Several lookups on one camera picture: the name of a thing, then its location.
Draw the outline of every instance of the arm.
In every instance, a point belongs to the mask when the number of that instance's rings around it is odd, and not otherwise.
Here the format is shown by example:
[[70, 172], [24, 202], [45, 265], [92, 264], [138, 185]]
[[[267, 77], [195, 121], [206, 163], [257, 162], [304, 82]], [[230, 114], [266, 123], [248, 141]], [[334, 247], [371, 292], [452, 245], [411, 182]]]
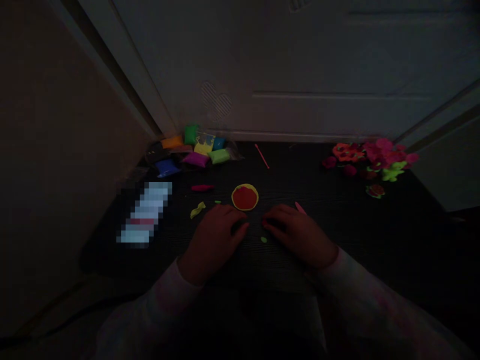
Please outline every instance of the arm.
[[351, 344], [368, 359], [475, 359], [441, 323], [398, 295], [333, 244], [307, 215], [279, 205], [265, 214], [285, 231], [263, 223], [313, 271], [336, 305]]
[[234, 235], [232, 226], [247, 216], [230, 205], [217, 205], [198, 225], [185, 254], [175, 260], [153, 287], [117, 308], [100, 328], [95, 359], [149, 359], [164, 344], [179, 315], [203, 284], [232, 256], [248, 223]]

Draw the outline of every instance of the wall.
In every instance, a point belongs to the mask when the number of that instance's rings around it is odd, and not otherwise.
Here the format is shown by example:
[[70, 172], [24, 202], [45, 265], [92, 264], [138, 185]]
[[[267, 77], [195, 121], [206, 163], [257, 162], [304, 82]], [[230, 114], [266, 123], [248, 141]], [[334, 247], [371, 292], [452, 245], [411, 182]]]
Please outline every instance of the wall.
[[416, 177], [448, 211], [480, 206], [480, 116], [417, 153]]
[[151, 137], [45, 2], [0, 5], [0, 335], [81, 274], [82, 245]]

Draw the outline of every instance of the clay tool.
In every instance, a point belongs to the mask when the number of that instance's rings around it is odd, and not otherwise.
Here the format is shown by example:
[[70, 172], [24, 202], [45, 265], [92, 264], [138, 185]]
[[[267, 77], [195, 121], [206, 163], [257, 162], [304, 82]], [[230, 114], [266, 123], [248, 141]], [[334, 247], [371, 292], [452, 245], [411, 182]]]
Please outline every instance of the clay tool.
[[256, 147], [256, 149], [258, 150], [258, 152], [260, 153], [260, 156], [261, 156], [261, 158], [263, 159], [263, 162], [265, 163], [266, 168], [267, 168], [267, 169], [270, 169], [270, 166], [267, 164], [267, 161], [265, 160], [264, 155], [263, 155], [262, 152], [260, 151], [259, 146], [258, 146], [257, 144], [255, 144], [255, 147]]

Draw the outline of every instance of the red clay disc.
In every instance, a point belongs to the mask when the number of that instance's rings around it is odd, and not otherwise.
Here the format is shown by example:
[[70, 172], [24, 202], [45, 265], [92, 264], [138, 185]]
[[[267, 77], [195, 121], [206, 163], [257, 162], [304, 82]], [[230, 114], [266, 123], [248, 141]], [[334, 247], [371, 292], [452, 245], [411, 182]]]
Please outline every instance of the red clay disc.
[[255, 188], [251, 189], [243, 185], [237, 186], [231, 195], [233, 205], [242, 211], [252, 210], [259, 200], [257, 192], [254, 191], [254, 189]]

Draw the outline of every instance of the door panel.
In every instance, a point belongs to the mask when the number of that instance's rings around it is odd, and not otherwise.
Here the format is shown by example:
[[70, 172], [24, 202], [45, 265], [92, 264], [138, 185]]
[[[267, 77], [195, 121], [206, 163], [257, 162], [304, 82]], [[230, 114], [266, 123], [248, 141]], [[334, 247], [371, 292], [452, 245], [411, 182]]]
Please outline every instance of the door panel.
[[480, 78], [469, 3], [113, 2], [179, 126], [396, 137]]

